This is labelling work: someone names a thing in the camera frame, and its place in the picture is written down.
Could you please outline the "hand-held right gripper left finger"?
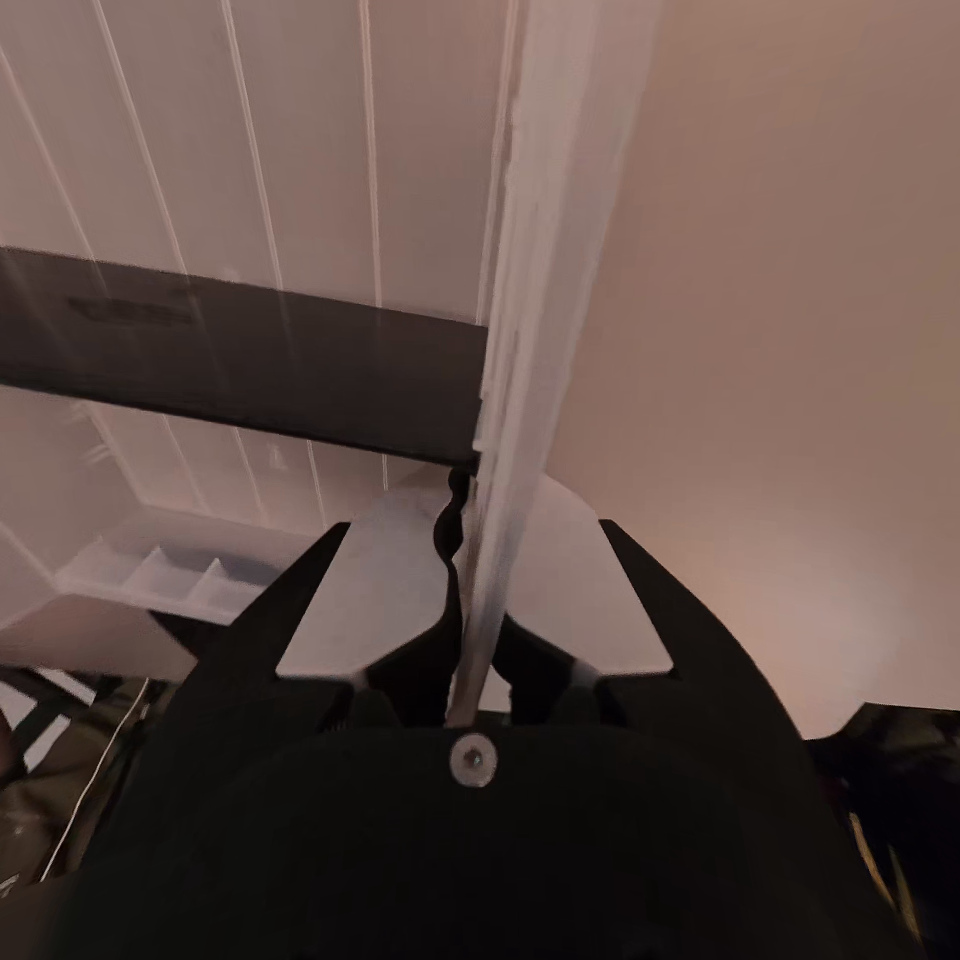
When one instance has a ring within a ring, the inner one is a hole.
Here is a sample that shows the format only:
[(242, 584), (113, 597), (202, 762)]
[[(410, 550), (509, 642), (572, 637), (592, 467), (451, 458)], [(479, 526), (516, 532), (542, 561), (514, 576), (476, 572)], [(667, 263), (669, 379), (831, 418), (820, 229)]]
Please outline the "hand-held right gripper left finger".
[(276, 667), (384, 694), (401, 722), (444, 722), (462, 654), (456, 557), (469, 474), (423, 469), (349, 524)]

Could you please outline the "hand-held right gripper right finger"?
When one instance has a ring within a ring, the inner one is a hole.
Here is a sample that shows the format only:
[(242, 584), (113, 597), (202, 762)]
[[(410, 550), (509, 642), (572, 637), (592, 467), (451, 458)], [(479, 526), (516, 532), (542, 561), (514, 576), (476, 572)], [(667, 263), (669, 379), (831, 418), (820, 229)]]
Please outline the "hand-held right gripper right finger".
[(569, 655), (577, 678), (665, 676), (674, 666), (596, 512), (547, 475), (510, 571), (503, 626)]

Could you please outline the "clear plastic bin with divider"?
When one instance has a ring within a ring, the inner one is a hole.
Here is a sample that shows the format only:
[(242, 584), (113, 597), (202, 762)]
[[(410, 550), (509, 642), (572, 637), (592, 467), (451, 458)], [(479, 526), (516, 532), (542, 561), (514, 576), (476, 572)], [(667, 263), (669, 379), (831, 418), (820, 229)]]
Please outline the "clear plastic bin with divider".
[[(2, 247), (486, 329), (451, 718), (481, 703), (662, 2), (2, 2)], [(2, 661), (177, 678), (454, 469), (2, 384)]]

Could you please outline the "black bin divider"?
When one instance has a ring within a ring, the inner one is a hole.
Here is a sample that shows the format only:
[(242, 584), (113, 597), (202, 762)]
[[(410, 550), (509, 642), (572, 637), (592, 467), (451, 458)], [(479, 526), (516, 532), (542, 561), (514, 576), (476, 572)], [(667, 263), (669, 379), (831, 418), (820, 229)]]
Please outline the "black bin divider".
[(10, 387), (475, 475), (482, 326), (14, 246)]

